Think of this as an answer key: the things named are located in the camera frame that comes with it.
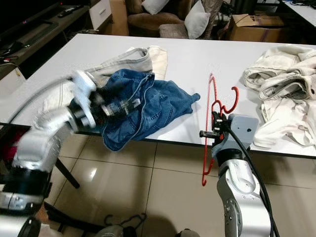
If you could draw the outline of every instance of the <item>table leg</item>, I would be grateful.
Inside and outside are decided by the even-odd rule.
[[[61,223],[61,226],[59,228],[60,231],[62,231],[62,228],[64,225],[71,226],[76,229],[84,230],[86,232],[91,232],[91,233],[98,233],[100,230],[105,228],[105,226],[94,225],[88,222],[74,219],[66,215],[65,213],[59,211],[58,209],[48,204],[47,202],[44,202],[44,206],[47,211],[49,219],[51,221]]]
[[[80,184],[77,182],[77,180],[73,177],[73,175],[69,172],[69,170],[64,166],[64,164],[60,161],[58,158],[56,161],[56,167],[59,169],[59,171],[66,177],[66,179],[76,188],[78,189],[80,187]]]

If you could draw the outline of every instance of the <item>brown armchair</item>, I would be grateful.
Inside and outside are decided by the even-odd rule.
[[[211,13],[208,24],[204,33],[198,38],[198,40],[209,40],[211,38],[211,31],[214,25],[215,17],[221,8],[223,0],[202,0],[205,12]],[[159,28],[159,34],[161,38],[171,39],[188,39],[188,32],[182,24],[165,24]]]
[[[184,24],[193,2],[193,0],[170,0],[161,12],[151,15],[143,9],[141,5],[143,1],[126,0],[130,36],[159,37],[160,25]]]

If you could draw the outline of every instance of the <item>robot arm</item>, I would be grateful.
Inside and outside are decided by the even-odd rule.
[[[98,91],[92,76],[77,72],[74,103],[36,118],[21,138],[12,170],[0,192],[0,236],[37,237],[40,223],[35,214],[50,191],[50,175],[67,136],[81,127],[95,127],[111,118],[132,112],[140,100],[112,104],[121,88]],[[260,185],[243,159],[243,151],[225,130],[228,126],[248,148],[258,120],[230,115],[228,120],[214,114],[215,132],[200,136],[215,138],[212,155],[219,163],[218,193],[223,201],[226,237],[268,237],[271,221],[260,196]]]
[[[201,131],[200,136],[215,138],[212,156],[219,166],[217,191],[224,206],[225,236],[269,237],[270,215],[260,197],[260,184],[244,159],[242,149],[226,129],[229,127],[248,148],[258,120],[234,114],[226,120],[216,112],[213,117],[215,132]]]
[[[121,119],[132,112],[140,100],[112,102],[120,88],[98,90],[86,72],[77,72],[75,99],[70,106],[46,112],[18,143],[10,174],[0,192],[0,236],[37,237],[40,223],[34,216],[49,195],[50,176],[61,146],[79,128]]]

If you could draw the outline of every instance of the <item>drawer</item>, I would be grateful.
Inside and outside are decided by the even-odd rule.
[[[89,12],[93,29],[96,30],[111,15],[110,0],[99,1]]]

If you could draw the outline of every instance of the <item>white table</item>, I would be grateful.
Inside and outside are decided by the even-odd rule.
[[[48,83],[69,75],[73,70],[97,66],[107,59],[125,52],[129,47],[159,45],[168,51],[166,80],[173,80],[189,94],[199,93],[201,99],[192,105],[193,113],[177,118],[167,127],[147,139],[161,142],[203,145],[200,130],[205,130],[207,82],[209,74],[217,79],[218,96],[230,107],[235,99],[232,86],[239,88],[239,103],[234,113],[256,117],[263,123],[257,92],[243,85],[243,71],[252,65],[268,48],[278,43],[212,41],[188,39],[158,39],[118,36],[77,35],[48,62],[38,69],[21,87],[9,97],[0,98],[0,122],[6,123],[26,99]],[[31,125],[43,100],[44,93],[28,106],[14,124]],[[254,145],[252,150],[289,156],[316,156],[315,147],[302,147],[285,137],[271,149]]]
[[[283,1],[286,6],[291,8],[309,23],[311,23],[314,27],[316,27],[316,9],[311,6],[298,6],[292,5],[289,1]]]

